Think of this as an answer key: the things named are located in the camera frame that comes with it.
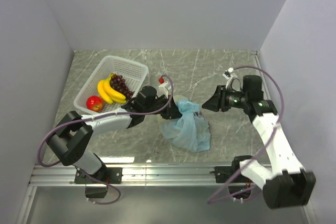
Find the light blue plastic bag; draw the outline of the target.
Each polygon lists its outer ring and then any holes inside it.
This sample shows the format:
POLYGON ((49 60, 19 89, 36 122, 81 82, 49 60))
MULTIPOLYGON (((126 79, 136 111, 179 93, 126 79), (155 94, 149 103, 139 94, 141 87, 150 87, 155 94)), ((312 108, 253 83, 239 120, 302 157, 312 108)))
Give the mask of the light blue plastic bag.
POLYGON ((201 106, 182 95, 175 96, 174 101, 182 117, 166 120, 157 116, 163 137, 174 146, 193 153, 208 151, 211 131, 209 121, 201 113, 201 106))

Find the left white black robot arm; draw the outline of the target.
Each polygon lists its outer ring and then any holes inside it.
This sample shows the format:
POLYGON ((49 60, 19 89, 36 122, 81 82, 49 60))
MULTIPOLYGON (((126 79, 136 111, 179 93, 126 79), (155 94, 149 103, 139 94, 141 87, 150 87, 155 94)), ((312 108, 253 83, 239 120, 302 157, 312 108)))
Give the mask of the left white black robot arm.
POLYGON ((154 87, 146 86, 136 97, 112 112, 96 115, 67 113, 46 143, 64 166, 73 165, 85 171, 93 183, 100 183, 106 176, 105 164, 87 150, 90 139, 108 131, 135 127, 147 115, 160 115, 164 120, 182 117, 172 95, 158 97, 154 87))

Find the dark purple fake grapes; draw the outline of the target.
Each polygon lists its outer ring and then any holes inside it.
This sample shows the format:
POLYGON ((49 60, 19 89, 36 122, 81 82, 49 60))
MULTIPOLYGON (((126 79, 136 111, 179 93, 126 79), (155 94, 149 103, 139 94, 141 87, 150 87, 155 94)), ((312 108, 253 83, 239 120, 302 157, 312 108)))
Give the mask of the dark purple fake grapes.
POLYGON ((123 75, 112 73, 110 75, 110 87, 123 94, 126 97, 126 100, 130 100, 134 95, 134 92, 127 86, 123 75))

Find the white plastic basket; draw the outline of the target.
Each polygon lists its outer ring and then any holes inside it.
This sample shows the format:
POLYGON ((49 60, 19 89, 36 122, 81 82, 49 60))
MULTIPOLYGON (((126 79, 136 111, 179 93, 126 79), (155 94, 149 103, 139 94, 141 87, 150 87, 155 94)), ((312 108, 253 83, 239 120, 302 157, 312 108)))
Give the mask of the white plastic basket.
POLYGON ((139 92, 149 69, 117 56, 104 57, 74 99, 74 106, 88 114, 111 112, 139 92))

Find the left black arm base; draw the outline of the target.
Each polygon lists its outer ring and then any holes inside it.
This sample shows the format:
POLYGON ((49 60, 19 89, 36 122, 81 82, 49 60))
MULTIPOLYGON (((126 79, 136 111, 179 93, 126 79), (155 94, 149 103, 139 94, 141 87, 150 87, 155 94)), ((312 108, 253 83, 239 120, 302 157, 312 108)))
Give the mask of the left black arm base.
POLYGON ((74 184, 85 185, 85 196, 88 199, 104 199, 109 189, 106 184, 113 186, 121 184, 122 172, 121 167, 106 167, 105 165, 93 175, 87 175, 78 169, 74 184))

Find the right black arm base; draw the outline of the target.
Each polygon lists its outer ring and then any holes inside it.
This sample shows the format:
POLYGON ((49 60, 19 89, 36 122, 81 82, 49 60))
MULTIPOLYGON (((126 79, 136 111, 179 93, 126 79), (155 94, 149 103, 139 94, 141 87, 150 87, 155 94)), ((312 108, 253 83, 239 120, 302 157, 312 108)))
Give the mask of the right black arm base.
MULTIPOLYGON (((215 166, 214 167, 214 174, 215 174, 215 181, 218 184, 223 184, 225 181, 227 181, 231 175, 235 171, 232 169, 231 166, 215 166)), ((233 183, 238 184, 238 186, 228 186, 228 191, 232 195, 233 193, 237 193, 239 191, 243 191, 244 189, 251 188, 251 180, 239 175, 233 183)), ((251 196, 251 190, 237 194, 233 196, 236 199, 239 200, 247 200, 251 196)))

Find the red fake apple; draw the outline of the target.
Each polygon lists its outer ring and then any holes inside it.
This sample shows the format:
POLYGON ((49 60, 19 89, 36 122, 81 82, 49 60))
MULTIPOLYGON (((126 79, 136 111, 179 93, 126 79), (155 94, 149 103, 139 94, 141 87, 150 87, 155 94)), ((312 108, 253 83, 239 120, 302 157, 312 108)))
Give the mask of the red fake apple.
POLYGON ((91 111, 100 112, 104 107, 104 101, 99 96, 93 95, 86 100, 86 107, 91 111))

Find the yellow banana bunch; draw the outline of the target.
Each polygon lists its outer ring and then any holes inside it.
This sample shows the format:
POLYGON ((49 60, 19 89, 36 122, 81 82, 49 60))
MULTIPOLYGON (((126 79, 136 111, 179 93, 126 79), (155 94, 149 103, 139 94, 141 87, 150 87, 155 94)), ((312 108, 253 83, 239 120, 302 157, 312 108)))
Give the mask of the yellow banana bunch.
POLYGON ((127 102, 126 96, 113 89, 110 85, 110 81, 115 74, 112 73, 108 78, 102 79, 97 84, 97 91, 103 101, 107 104, 120 103, 125 104, 127 102))

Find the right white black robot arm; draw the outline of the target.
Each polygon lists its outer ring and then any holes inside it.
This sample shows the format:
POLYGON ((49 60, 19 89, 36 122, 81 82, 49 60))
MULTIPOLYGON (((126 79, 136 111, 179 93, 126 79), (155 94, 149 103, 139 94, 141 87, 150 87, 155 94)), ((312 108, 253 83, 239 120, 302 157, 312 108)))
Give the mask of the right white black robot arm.
POLYGON ((238 182, 248 178, 258 186, 270 209, 305 206, 316 184, 316 177, 312 171, 305 170, 294 154, 274 103, 264 99, 261 77, 244 76, 239 91, 232 88, 233 80, 234 77, 231 77, 226 85, 217 86, 202 108, 214 112, 242 109, 264 144, 271 169, 259 164, 256 157, 237 157, 232 162, 232 178, 238 182))

